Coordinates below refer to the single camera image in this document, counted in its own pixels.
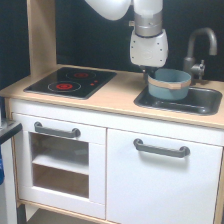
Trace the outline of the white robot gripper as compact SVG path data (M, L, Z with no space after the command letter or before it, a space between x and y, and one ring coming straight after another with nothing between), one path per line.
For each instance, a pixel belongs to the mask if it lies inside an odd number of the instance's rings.
M130 60L133 64L143 66L144 80L148 80L147 67L163 67L168 57L166 31L156 37L143 38L132 32L130 41Z

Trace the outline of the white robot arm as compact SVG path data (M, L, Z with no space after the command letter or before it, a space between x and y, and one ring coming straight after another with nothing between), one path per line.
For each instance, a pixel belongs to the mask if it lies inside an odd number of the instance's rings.
M117 21L133 8L130 60L153 77L168 57L168 40L163 28L163 0L85 0L100 16Z

